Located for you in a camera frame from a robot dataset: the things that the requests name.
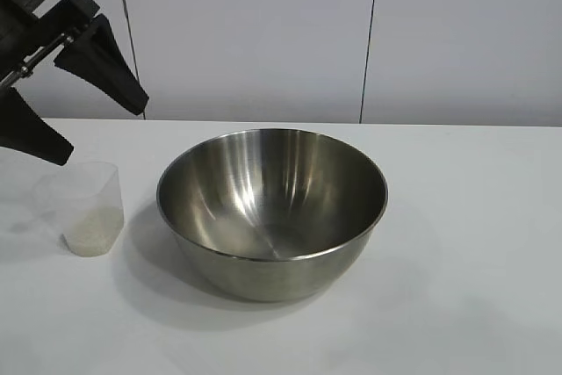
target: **metal rod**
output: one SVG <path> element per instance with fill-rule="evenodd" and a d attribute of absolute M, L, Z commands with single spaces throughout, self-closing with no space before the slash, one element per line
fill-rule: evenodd
<path fill-rule="evenodd" d="M 24 61 L 20 66 L 19 69 L 12 71 L 9 75 L 7 75 L 3 81 L 0 83 L 0 90 L 4 88 L 11 87 L 15 82 L 17 82 L 21 78 L 27 78 L 33 73 L 33 69 L 47 56 L 49 56 L 57 47 L 59 46 L 67 46 L 74 38 L 71 35 L 66 34 L 63 32 L 59 35 L 56 39 L 51 41 L 49 44 L 41 48 L 36 54 L 34 54 L 28 61 Z"/>

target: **tabletop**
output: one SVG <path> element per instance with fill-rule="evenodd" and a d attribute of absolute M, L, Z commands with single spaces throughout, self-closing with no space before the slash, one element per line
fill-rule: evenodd
<path fill-rule="evenodd" d="M 72 255 L 32 214 L 54 165 L 0 149 L 0 374 L 562 373 L 562 128 L 48 119 L 71 162 L 119 166 L 126 226 Z M 215 294 L 155 207 L 187 148 L 296 127 L 359 148 L 389 203 L 326 291 L 260 304 Z"/>

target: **robotic arm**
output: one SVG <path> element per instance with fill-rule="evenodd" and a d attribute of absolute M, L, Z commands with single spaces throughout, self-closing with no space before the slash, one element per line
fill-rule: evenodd
<path fill-rule="evenodd" d="M 12 85 L 61 48 L 54 65 L 98 87 L 133 114 L 148 95 L 127 67 L 109 21 L 93 0 L 61 0 L 42 17 L 44 0 L 0 0 L 0 146 L 64 164 L 72 145 L 48 126 Z"/>

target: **translucent plastic cup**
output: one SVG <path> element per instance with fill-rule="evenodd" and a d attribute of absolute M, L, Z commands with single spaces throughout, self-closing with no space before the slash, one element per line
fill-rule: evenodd
<path fill-rule="evenodd" d="M 79 256 L 100 256 L 124 224 L 119 172 L 108 162 L 69 165 L 41 178 L 33 189 L 38 211 Z"/>

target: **white liquid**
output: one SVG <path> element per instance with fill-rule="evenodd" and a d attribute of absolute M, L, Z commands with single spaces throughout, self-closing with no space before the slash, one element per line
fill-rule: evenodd
<path fill-rule="evenodd" d="M 123 228 L 123 210 L 100 206 L 88 212 L 63 235 L 68 248 L 79 256 L 99 256 L 112 248 Z"/>

